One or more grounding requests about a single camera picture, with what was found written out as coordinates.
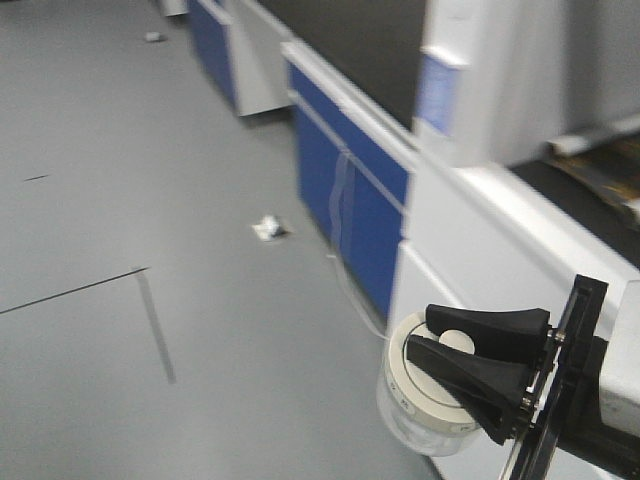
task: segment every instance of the cabinet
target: cabinet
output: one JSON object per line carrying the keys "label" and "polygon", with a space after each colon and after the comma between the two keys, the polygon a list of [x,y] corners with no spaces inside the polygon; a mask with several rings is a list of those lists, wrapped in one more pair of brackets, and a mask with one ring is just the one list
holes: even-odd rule
{"label": "cabinet", "polygon": [[315,62],[312,54],[294,49],[286,55],[300,197],[328,238],[340,234],[342,259],[386,316],[413,152],[388,131],[376,133],[379,123],[357,105],[332,96],[331,81],[313,73],[328,67]]}
{"label": "cabinet", "polygon": [[289,31],[253,0],[189,0],[194,51],[240,115],[289,105],[281,42]]}

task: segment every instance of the blue cabinet door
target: blue cabinet door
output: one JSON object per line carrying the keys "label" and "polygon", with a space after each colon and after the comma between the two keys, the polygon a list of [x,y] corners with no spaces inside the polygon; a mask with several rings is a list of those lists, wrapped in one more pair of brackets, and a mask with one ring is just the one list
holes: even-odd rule
{"label": "blue cabinet door", "polygon": [[209,2],[213,5],[212,8],[221,8],[211,0],[189,0],[189,24],[195,51],[207,73],[235,105],[229,55],[229,25],[217,19],[201,2]]}
{"label": "blue cabinet door", "polygon": [[341,156],[340,150],[299,106],[295,107],[294,113],[300,197],[327,238],[331,239],[335,230],[339,229],[342,232],[340,251],[344,254],[350,230],[348,216],[345,215],[348,196],[344,193],[336,196],[335,193],[338,192],[334,192],[334,185],[337,170],[338,180],[344,182],[344,190],[348,191],[352,182],[353,166]]}
{"label": "blue cabinet door", "polygon": [[401,224],[402,214],[354,168],[347,263],[385,317],[391,303]]}

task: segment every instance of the debris on floor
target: debris on floor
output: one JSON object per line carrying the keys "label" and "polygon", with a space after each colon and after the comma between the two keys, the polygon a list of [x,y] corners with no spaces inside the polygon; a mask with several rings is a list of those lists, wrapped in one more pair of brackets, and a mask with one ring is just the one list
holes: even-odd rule
{"label": "debris on floor", "polygon": [[164,42],[166,39],[166,35],[163,35],[160,32],[147,32],[144,34],[144,41],[147,43]]}
{"label": "debris on floor", "polygon": [[263,242],[271,242],[285,237],[291,230],[276,215],[265,215],[260,223],[252,225],[254,232]]}

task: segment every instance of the drawer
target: drawer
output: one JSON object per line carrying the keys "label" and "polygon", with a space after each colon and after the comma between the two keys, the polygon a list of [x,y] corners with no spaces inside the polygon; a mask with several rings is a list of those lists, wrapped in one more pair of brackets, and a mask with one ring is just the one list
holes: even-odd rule
{"label": "drawer", "polygon": [[340,107],[326,95],[300,68],[288,64],[289,85],[336,132],[344,129],[347,117]]}
{"label": "drawer", "polygon": [[389,315],[390,328],[408,315],[424,310],[431,303],[465,307],[433,267],[418,254],[411,241],[404,240],[400,243],[396,265]]}
{"label": "drawer", "polygon": [[357,168],[350,187],[351,229],[346,261],[375,306],[387,317],[402,213]]}
{"label": "drawer", "polygon": [[213,0],[189,0],[189,25],[202,65],[223,94],[235,105],[236,94],[229,51],[231,17]]}
{"label": "drawer", "polygon": [[573,276],[558,277],[484,205],[423,167],[410,195],[407,235],[467,308],[544,308],[557,319]]}
{"label": "drawer", "polygon": [[[294,108],[294,121],[298,149],[298,189],[307,208],[313,214],[320,230],[331,237],[331,192],[335,181],[336,165],[340,150],[318,128],[314,121],[298,106]],[[353,167],[348,167],[345,181],[352,176]],[[349,225],[345,225],[345,203],[343,196],[339,205],[343,221],[340,251],[348,248]]]}
{"label": "drawer", "polygon": [[[362,166],[377,178],[398,203],[404,204],[408,173],[375,139],[363,131],[321,88],[307,77],[297,66],[289,64],[290,82],[293,89],[304,99],[327,125],[360,160]],[[374,122],[361,119],[362,122]]]}

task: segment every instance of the small white object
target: small white object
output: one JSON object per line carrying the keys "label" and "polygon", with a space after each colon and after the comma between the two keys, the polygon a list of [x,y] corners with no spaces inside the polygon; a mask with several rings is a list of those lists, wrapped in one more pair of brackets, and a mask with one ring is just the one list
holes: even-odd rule
{"label": "small white object", "polygon": [[252,227],[258,238],[263,242],[271,242],[289,233],[289,230],[284,227],[282,221],[275,215],[265,215],[260,223],[252,225]]}
{"label": "small white object", "polygon": [[164,42],[167,39],[160,32],[147,32],[144,34],[144,40],[147,43]]}
{"label": "small white object", "polygon": [[605,425],[640,436],[640,281],[622,297],[600,371],[600,411]]}

